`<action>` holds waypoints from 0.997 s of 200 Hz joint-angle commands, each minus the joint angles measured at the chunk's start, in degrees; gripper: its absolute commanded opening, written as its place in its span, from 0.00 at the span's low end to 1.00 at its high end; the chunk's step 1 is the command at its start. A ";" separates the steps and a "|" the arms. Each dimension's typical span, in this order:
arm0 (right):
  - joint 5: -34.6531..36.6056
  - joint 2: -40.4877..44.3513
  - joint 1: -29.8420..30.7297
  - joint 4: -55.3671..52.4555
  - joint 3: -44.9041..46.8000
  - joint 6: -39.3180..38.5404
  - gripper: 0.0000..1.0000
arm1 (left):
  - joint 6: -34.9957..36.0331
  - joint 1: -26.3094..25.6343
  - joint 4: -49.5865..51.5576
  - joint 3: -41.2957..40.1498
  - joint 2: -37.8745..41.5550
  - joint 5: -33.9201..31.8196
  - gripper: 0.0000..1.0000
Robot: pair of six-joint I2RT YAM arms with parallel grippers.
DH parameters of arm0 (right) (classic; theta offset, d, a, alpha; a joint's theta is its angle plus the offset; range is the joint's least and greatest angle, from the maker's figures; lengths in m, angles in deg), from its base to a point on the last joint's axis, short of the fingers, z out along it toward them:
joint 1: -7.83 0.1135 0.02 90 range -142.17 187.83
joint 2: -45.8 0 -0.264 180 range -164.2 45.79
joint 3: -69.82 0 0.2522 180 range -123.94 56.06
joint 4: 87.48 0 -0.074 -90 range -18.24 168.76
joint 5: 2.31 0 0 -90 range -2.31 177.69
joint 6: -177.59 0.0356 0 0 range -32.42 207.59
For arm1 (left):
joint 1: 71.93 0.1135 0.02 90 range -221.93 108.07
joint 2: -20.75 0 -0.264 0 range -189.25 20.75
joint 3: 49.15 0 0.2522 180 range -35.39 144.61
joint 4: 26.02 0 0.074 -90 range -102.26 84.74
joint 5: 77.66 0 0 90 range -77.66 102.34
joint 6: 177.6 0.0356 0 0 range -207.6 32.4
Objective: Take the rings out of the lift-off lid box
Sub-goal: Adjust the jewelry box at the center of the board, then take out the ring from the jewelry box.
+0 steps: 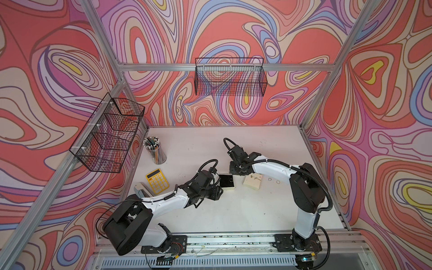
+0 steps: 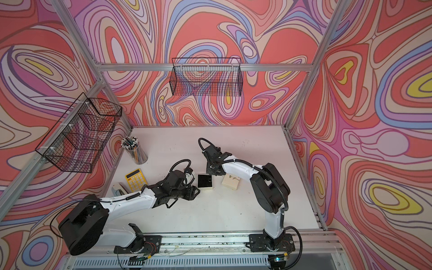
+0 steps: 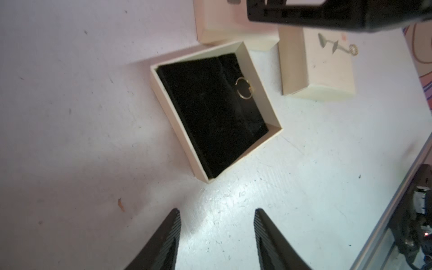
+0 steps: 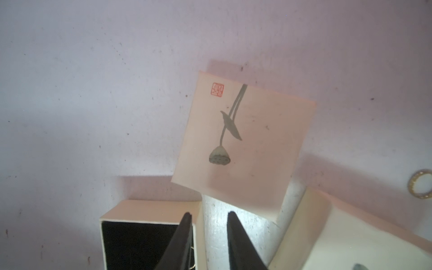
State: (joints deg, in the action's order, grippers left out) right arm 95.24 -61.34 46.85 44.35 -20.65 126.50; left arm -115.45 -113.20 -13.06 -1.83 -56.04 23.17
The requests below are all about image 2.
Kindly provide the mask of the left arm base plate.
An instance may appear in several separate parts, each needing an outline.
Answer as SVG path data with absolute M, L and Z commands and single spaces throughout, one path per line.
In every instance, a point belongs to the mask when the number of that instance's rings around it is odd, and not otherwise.
M 147 254 L 154 255 L 159 252 L 162 243 L 161 235 L 137 236 L 127 247 L 116 246 L 114 254 Z

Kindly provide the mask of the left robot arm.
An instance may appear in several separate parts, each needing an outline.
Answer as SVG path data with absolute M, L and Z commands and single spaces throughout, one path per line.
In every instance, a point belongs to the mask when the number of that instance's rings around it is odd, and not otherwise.
M 165 179 L 129 195 L 112 198 L 88 195 L 58 225 L 69 253 L 81 255 L 95 246 L 114 246 L 117 254 L 143 252 L 147 242 L 136 224 L 109 226 L 109 222 L 140 210 L 171 208 L 170 200 L 194 200 L 200 193 L 192 185 L 194 179 L 192 169 L 186 168 L 171 171 Z

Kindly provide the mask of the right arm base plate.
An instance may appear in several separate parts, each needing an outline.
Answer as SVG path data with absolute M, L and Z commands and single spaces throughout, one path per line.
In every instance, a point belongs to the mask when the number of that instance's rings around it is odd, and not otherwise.
M 266 233 L 250 234 L 245 246 L 252 252 L 284 252 L 296 250 L 292 234 L 282 233 L 278 238 L 272 238 Z

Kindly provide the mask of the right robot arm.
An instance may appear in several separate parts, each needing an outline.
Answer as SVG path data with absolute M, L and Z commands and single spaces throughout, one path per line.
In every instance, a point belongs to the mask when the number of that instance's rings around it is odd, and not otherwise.
M 220 147 L 212 143 L 201 146 L 201 152 L 207 160 L 207 173 L 213 176 L 230 174 L 242 180 L 248 180 L 255 198 L 265 211 L 265 226 L 261 234 L 249 236 L 249 248 L 253 252 L 277 251 L 285 237 L 284 219 L 288 211 L 290 189 L 277 168 L 267 163 L 254 165 L 238 159 L 228 152 L 221 152 Z

